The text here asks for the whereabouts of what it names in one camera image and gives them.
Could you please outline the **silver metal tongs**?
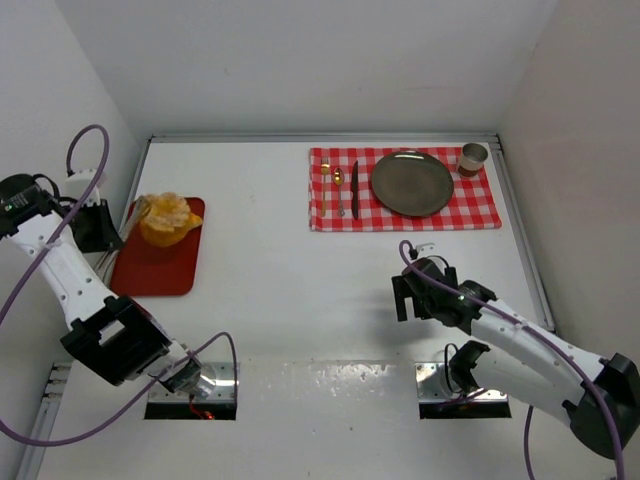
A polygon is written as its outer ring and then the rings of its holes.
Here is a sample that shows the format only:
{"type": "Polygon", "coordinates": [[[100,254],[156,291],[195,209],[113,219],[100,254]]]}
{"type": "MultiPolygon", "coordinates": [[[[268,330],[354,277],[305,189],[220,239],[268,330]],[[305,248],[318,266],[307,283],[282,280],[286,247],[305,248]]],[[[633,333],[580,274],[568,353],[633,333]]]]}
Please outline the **silver metal tongs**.
{"type": "Polygon", "coordinates": [[[113,266],[118,254],[126,245],[129,235],[133,231],[134,227],[139,223],[141,217],[149,210],[149,201],[145,196],[139,196],[132,204],[132,207],[133,209],[130,215],[118,232],[123,245],[115,250],[103,253],[94,267],[94,271],[101,280],[105,280],[107,278],[107,274],[113,266]]]}

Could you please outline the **round sugar-topped bread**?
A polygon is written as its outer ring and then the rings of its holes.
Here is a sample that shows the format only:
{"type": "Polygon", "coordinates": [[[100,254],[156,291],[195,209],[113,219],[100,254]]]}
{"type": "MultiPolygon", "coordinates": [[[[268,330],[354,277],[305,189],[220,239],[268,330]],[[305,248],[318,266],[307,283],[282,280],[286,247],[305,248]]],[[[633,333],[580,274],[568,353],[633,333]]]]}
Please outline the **round sugar-topped bread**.
{"type": "Polygon", "coordinates": [[[142,238],[160,248],[182,241],[191,231],[187,227],[187,219],[193,211],[187,199],[173,192],[144,196],[149,201],[149,210],[139,221],[142,238]]]}

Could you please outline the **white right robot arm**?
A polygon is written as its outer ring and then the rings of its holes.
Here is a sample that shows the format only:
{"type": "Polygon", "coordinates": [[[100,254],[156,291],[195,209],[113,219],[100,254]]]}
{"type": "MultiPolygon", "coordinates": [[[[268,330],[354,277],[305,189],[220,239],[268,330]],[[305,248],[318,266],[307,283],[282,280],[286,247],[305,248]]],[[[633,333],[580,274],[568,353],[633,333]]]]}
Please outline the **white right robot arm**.
{"type": "Polygon", "coordinates": [[[447,393],[498,390],[559,420],[592,452],[620,457],[639,427],[639,372],[632,360],[572,345],[429,258],[412,262],[391,282],[399,321],[407,320],[410,301],[417,318],[469,336],[447,362],[447,393]]]}

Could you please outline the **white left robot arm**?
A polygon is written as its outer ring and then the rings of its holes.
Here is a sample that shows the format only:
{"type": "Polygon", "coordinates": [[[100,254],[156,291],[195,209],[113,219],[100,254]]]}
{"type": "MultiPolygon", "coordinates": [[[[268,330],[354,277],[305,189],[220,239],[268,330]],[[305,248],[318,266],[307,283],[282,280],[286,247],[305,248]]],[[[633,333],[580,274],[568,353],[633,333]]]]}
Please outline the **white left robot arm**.
{"type": "Polygon", "coordinates": [[[64,349],[108,383],[119,386],[141,375],[156,378],[173,394],[197,394],[202,364],[130,297],[118,296],[99,279],[63,209],[33,176],[1,181],[1,236],[34,259],[64,312],[64,349]]]}

